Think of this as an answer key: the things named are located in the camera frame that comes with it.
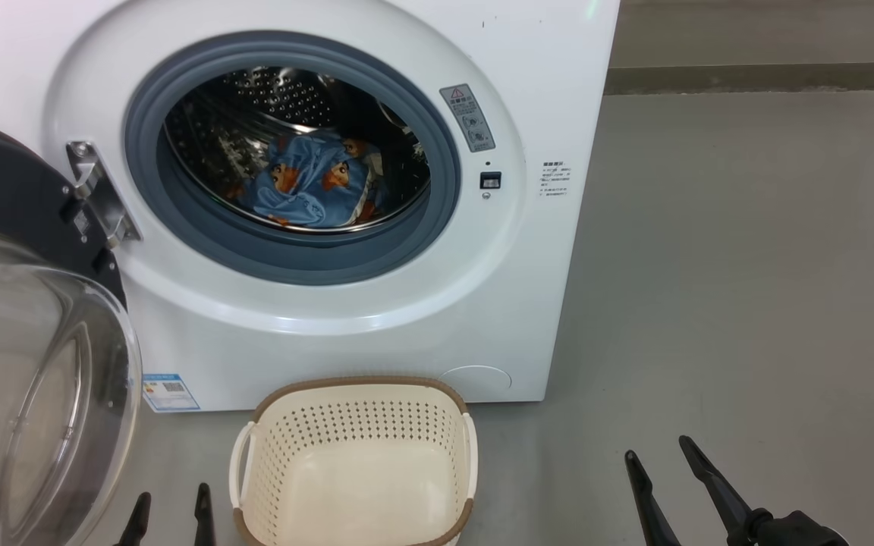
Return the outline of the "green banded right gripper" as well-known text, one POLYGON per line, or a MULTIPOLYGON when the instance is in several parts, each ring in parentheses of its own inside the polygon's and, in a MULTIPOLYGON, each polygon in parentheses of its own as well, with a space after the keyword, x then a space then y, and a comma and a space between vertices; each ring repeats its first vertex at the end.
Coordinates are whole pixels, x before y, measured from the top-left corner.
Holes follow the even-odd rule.
MULTIPOLYGON (((690 436, 680 436, 680 447, 691 472, 713 501, 728 545, 850 545, 835 529, 799 510, 781 518, 766 510, 753 512, 690 436)), ((653 497, 652 480, 634 450, 625 452, 625 466, 646 545, 679 546, 680 540, 653 497)))

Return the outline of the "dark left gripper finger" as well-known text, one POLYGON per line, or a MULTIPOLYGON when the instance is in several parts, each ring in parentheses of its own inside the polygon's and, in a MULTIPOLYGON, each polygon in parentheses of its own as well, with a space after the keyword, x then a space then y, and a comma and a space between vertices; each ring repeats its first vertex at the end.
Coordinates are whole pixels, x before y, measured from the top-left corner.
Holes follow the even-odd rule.
POLYGON ((115 546, 139 546, 148 532, 150 505, 152 495, 142 493, 137 497, 129 518, 126 521, 124 531, 119 536, 115 546))
POLYGON ((215 521, 212 495, 207 483, 200 483, 194 509, 196 519, 195 546, 215 546, 215 521))

